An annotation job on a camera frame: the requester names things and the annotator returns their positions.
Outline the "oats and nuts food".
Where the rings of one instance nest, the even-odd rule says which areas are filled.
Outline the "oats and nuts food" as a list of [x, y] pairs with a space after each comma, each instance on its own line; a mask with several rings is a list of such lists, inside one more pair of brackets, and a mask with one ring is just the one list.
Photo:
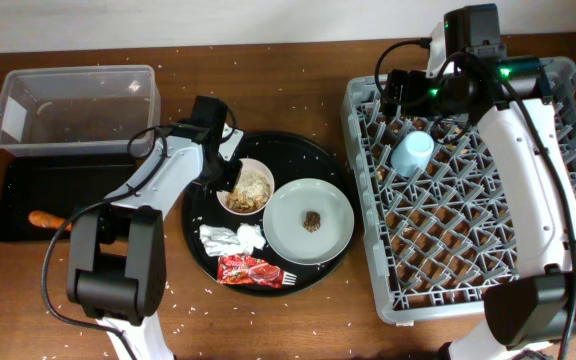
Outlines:
[[226, 206], [237, 213], [251, 213], [261, 209], [271, 197], [267, 178], [256, 170], [243, 170], [231, 193], [226, 196]]

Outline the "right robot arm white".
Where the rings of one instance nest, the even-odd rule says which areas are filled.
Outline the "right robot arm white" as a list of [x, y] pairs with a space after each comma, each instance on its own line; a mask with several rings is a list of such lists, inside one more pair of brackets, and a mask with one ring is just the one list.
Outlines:
[[499, 173], [514, 228], [517, 280], [484, 294], [484, 320], [443, 345], [442, 359], [537, 358], [576, 336], [576, 192], [556, 136], [551, 86], [536, 57], [511, 57], [494, 4], [445, 14], [428, 38], [425, 71], [393, 70], [375, 83], [388, 115], [439, 122], [463, 115]]

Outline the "orange carrot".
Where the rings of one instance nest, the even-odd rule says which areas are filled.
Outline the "orange carrot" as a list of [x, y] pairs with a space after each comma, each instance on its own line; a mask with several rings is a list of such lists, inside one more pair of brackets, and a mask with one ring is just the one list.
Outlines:
[[40, 210], [31, 211], [28, 215], [28, 221], [35, 227], [53, 230], [58, 230], [66, 223], [64, 218]]

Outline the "brown food lump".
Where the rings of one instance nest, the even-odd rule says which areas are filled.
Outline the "brown food lump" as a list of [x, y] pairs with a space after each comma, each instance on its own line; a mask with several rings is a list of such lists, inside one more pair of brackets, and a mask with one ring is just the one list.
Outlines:
[[307, 211], [305, 215], [305, 220], [303, 222], [303, 227], [308, 232], [315, 232], [321, 226], [321, 216], [318, 212], [315, 211]]

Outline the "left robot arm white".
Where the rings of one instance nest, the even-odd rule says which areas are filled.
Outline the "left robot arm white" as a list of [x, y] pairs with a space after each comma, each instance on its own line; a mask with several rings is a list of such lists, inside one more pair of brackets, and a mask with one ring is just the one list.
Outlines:
[[190, 185], [231, 191], [242, 134], [228, 106], [198, 96], [188, 119], [156, 126], [147, 159], [118, 189], [75, 216], [66, 294], [106, 332], [121, 359], [170, 359], [157, 315], [166, 285], [164, 220]]

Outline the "grey plate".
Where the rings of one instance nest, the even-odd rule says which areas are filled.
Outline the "grey plate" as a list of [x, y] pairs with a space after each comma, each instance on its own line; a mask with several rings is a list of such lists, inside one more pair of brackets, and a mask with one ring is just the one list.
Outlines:
[[[320, 228], [303, 227], [307, 211], [318, 212]], [[347, 196], [324, 180], [303, 178], [275, 191], [263, 212], [268, 245], [298, 265], [319, 265], [340, 255], [354, 232], [354, 212]]]

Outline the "light blue plastic cup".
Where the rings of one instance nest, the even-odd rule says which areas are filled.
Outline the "light blue plastic cup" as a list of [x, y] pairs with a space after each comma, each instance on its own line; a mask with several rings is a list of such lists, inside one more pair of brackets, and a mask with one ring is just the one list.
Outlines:
[[392, 169], [401, 177], [409, 178], [418, 168], [426, 168], [433, 151], [434, 140], [428, 133], [410, 132], [393, 150], [390, 158]]

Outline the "pink bowl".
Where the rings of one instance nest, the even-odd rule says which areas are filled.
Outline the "pink bowl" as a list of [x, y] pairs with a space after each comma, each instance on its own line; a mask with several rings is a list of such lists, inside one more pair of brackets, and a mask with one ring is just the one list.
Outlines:
[[[251, 159], [251, 158], [244, 158], [244, 159], [241, 160], [241, 163], [242, 163], [241, 172], [242, 172], [243, 170], [256, 170], [256, 171], [259, 171], [260, 173], [262, 173], [262, 174], [267, 178], [268, 182], [270, 183], [270, 187], [271, 187], [271, 197], [272, 197], [273, 194], [274, 194], [274, 191], [275, 191], [275, 182], [274, 182], [274, 177], [273, 177], [272, 172], [270, 171], [270, 169], [269, 169], [264, 163], [262, 163], [261, 161], [255, 160], [255, 159]], [[237, 181], [235, 182], [235, 186], [236, 186], [236, 184], [237, 184], [237, 182], [238, 182], [238, 179], [239, 179], [239, 177], [240, 177], [240, 174], [239, 174], [239, 176], [238, 176], [238, 178], [237, 178]], [[270, 197], [269, 201], [268, 201], [261, 209], [259, 209], [259, 210], [257, 210], [257, 211], [254, 211], [254, 212], [251, 212], [251, 213], [237, 213], [237, 212], [234, 212], [234, 211], [230, 210], [230, 209], [226, 206], [226, 196], [227, 196], [228, 193], [231, 193], [232, 191], [219, 191], [219, 192], [217, 193], [217, 199], [218, 199], [219, 203], [222, 205], [223, 208], [225, 208], [227, 211], [229, 211], [230, 213], [233, 213], [233, 214], [235, 214], [235, 215], [247, 216], [247, 215], [252, 215], [252, 214], [259, 213], [259, 212], [261, 212], [261, 211], [266, 207], [266, 205], [269, 203], [269, 201], [270, 201], [270, 199], [271, 199], [271, 197]]]

